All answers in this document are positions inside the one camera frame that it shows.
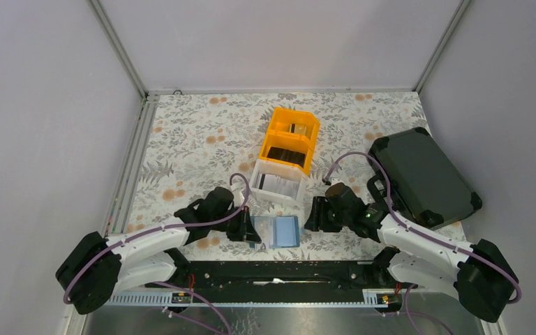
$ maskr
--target black hard case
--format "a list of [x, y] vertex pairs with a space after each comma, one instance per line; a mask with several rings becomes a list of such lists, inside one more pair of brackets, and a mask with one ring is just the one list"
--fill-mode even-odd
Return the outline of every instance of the black hard case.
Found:
[[[435, 230], [482, 208], [482, 200], [422, 127], [378, 138], [369, 154], [392, 182], [395, 210], [419, 225]], [[385, 187], [385, 180], [374, 164], [371, 167], [375, 176], [368, 189], [382, 201], [385, 190], [378, 191], [375, 182]]]

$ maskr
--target orange storage bin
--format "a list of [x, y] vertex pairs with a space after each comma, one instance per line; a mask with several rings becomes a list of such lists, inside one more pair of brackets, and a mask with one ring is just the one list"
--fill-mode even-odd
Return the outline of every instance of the orange storage bin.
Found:
[[[298, 167], [304, 174], [309, 176], [311, 161], [315, 143], [318, 141], [320, 122], [310, 112], [288, 110], [277, 107], [274, 109], [272, 119], [268, 125], [266, 137], [262, 144], [262, 149], [258, 155], [259, 159]], [[280, 159], [269, 158], [268, 153], [271, 148], [279, 148], [304, 154], [302, 164], [291, 163]]]

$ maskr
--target gray wall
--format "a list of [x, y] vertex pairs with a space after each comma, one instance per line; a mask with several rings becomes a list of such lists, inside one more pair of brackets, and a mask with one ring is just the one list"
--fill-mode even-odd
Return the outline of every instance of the gray wall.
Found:
[[152, 90], [411, 88], [459, 0], [102, 0]]
[[103, 226], [138, 102], [86, 1], [0, 0], [0, 335], [63, 321], [54, 273]]
[[484, 201], [465, 221], [470, 240], [494, 241], [521, 280], [508, 334], [536, 334], [536, 0], [476, 1], [422, 104]]

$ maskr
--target floral surface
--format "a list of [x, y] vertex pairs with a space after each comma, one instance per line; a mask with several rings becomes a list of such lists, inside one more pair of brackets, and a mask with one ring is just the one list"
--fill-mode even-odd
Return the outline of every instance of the floral surface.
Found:
[[[159, 225], [176, 210], [203, 198], [229, 176], [250, 177], [272, 111], [282, 106], [312, 112], [321, 123], [311, 175], [302, 207], [282, 207], [251, 198], [255, 216], [299, 217], [304, 224], [332, 162], [348, 151], [366, 151], [373, 141], [415, 126], [428, 128], [413, 92], [326, 94], [228, 94], [161, 96], [156, 109], [139, 183], [125, 232]], [[366, 181], [373, 171], [361, 156], [341, 161], [337, 176], [365, 202], [372, 202]], [[460, 223], [440, 230], [464, 239]], [[304, 232], [299, 248], [257, 251], [231, 242], [224, 233], [181, 248], [189, 260], [370, 260], [382, 249], [353, 232]]]

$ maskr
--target white bin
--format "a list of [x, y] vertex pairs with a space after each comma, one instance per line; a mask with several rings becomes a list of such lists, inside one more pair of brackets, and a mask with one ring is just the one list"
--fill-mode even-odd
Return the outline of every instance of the white bin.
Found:
[[[288, 195], [270, 192], [266, 190], [260, 190], [254, 187], [257, 184], [258, 178], [262, 174], [273, 174], [275, 176], [295, 181], [299, 183], [297, 195], [292, 198]], [[251, 194], [256, 200], [267, 200], [283, 206], [302, 206], [303, 197], [305, 196], [305, 189], [307, 188], [307, 182], [309, 177], [301, 171], [298, 167], [288, 166], [284, 164], [273, 163], [258, 159], [255, 162], [253, 173], [250, 179]]]

